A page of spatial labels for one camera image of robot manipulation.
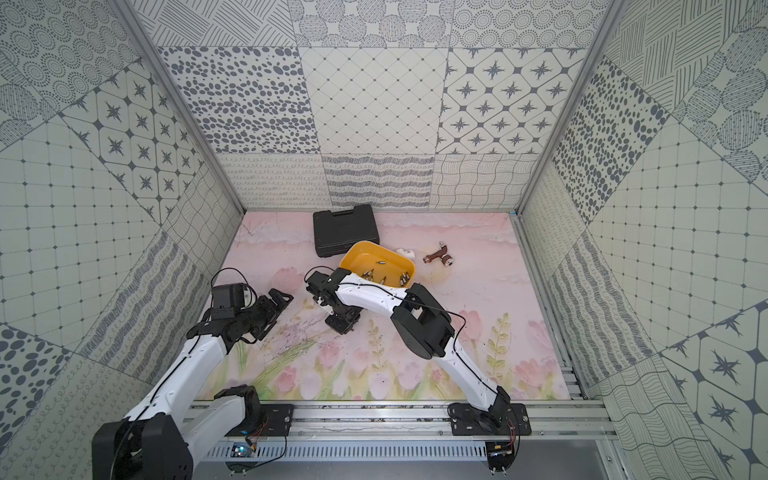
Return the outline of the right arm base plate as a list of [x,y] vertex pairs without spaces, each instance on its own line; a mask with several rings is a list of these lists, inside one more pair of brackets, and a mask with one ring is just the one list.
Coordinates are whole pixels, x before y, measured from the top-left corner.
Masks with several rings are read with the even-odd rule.
[[452,403],[447,408],[454,436],[530,436],[532,428],[527,409],[522,403],[502,401],[482,411],[468,403]]

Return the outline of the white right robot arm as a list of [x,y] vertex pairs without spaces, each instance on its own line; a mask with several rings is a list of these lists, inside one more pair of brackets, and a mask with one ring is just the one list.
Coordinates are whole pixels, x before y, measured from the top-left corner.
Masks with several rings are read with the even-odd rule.
[[512,408],[508,393],[466,356],[452,325],[455,314],[426,287],[387,287],[343,268],[330,274],[313,271],[305,283],[314,301],[330,311],[325,323],[336,333],[350,332],[364,310],[389,318],[405,346],[420,358],[436,360],[471,408],[496,427],[507,423]]

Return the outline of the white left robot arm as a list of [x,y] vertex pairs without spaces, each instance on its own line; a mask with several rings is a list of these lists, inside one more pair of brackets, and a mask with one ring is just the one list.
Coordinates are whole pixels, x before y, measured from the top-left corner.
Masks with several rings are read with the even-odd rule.
[[243,437],[248,449],[261,436],[287,438],[293,406],[262,404],[252,385],[225,388],[193,421],[184,418],[234,346],[264,339],[292,300],[277,289],[258,295],[246,283],[213,287],[210,307],[187,332],[178,357],[157,385],[123,419],[102,425],[94,435],[93,477],[190,479],[226,436]]

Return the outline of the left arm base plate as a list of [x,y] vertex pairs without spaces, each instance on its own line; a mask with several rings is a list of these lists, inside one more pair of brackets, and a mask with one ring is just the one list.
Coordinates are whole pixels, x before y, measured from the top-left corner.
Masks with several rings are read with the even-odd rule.
[[223,389],[214,399],[238,398],[244,407],[243,418],[227,432],[228,436],[287,436],[289,434],[294,405],[263,403],[252,385],[239,385]]

